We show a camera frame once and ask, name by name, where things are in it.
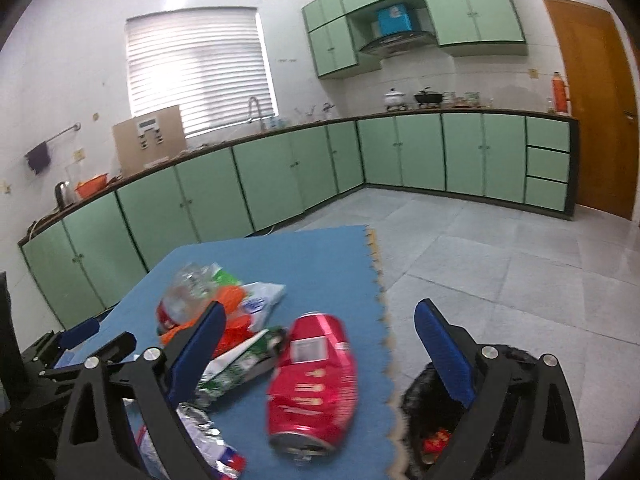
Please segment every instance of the blue box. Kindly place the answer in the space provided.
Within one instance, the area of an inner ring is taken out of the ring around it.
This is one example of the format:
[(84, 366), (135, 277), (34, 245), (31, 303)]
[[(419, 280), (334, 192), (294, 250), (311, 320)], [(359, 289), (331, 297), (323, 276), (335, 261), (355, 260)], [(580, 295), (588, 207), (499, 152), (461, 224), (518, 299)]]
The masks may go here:
[(380, 35), (414, 30), (414, 24), (405, 4), (397, 4), (378, 11)]

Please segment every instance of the blue gripper pad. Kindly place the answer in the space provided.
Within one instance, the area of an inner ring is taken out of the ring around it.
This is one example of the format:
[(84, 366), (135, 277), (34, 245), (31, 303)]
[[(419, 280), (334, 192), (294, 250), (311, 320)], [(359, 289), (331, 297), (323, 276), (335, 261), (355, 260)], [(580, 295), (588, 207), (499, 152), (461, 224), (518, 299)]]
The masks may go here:
[(92, 335), (97, 334), (98, 330), (100, 330), (100, 322), (95, 317), (90, 317), (60, 334), (58, 346), (63, 350), (71, 350), (82, 341), (86, 341)]
[[(186, 402), (193, 397), (193, 392), (198, 386), (204, 368), (207, 367), (218, 342), (225, 331), (226, 315), (221, 304), (216, 304), (209, 311), (205, 311), (203, 319), (192, 327), (193, 334), (182, 348), (171, 369), (167, 372), (165, 384), (167, 385), (166, 398), (173, 408), (177, 408), (181, 402)], [(177, 333), (167, 344), (180, 344)]]
[(422, 300), (415, 307), (414, 323), (424, 348), (452, 399), (468, 408), (476, 398), (472, 367), (451, 338), (438, 317), (430, 309), (431, 300)]

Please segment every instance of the tiled floor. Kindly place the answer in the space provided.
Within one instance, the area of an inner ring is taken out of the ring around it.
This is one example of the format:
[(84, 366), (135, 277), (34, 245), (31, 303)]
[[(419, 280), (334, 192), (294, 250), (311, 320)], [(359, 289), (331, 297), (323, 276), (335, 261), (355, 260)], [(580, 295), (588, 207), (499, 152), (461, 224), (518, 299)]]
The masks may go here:
[(640, 415), (640, 230), (578, 206), (567, 222), (450, 198), (363, 189), (285, 230), (368, 224), (380, 245), (406, 388), (428, 362), (413, 311), (431, 298), (479, 342), (555, 354), (578, 408), (587, 480)]

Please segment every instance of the white pot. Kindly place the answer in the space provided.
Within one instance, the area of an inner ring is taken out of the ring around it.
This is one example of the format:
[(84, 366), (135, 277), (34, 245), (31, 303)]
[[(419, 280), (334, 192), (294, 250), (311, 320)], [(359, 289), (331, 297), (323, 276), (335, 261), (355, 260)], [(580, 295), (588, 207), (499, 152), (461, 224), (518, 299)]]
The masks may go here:
[(399, 92), (395, 88), (392, 88), (384, 96), (385, 106), (402, 106), (404, 105), (404, 96), (402, 92)]

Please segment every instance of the screw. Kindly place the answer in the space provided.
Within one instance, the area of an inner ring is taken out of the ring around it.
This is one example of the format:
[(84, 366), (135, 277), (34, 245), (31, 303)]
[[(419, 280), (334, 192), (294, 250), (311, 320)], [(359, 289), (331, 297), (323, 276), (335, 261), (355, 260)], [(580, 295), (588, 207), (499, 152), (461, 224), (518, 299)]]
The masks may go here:
[(482, 355), (487, 359), (495, 359), (498, 357), (498, 351), (492, 346), (482, 347)]
[(99, 364), (100, 364), (100, 359), (98, 359), (96, 356), (88, 357), (84, 361), (84, 367), (88, 368), (89, 370), (91, 370), (92, 368), (97, 367), (97, 365), (99, 365)]
[(556, 357), (551, 354), (546, 354), (542, 358), (542, 362), (547, 366), (558, 366), (558, 359), (556, 359)]
[(143, 353), (142, 355), (145, 358), (145, 361), (155, 361), (160, 357), (161, 353), (162, 352), (159, 348), (147, 348), (145, 350), (145, 353)]

